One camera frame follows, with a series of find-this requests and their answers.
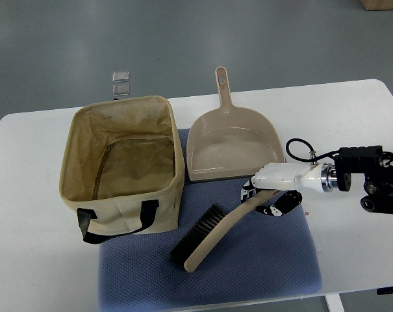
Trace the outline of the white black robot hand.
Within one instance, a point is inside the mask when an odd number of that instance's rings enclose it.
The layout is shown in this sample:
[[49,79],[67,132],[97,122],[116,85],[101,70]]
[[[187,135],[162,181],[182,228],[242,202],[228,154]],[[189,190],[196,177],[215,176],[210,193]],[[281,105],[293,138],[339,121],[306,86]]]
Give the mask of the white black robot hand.
[[283,216],[294,210],[302,202],[301,191],[306,189],[323,192],[327,174],[323,165],[311,168],[307,164],[271,162],[262,167],[242,187],[240,198],[244,203],[260,191],[282,191],[271,205],[255,205],[255,210],[268,216]]

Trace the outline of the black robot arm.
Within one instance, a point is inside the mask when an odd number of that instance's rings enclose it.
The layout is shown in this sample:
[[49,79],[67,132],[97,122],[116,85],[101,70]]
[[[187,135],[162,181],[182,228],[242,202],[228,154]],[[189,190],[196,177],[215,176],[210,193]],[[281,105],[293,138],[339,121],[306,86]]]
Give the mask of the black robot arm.
[[381,146],[343,147],[323,155],[334,160],[337,188],[347,192],[351,175],[364,174],[366,196],[361,207],[369,213],[393,215],[393,153]]

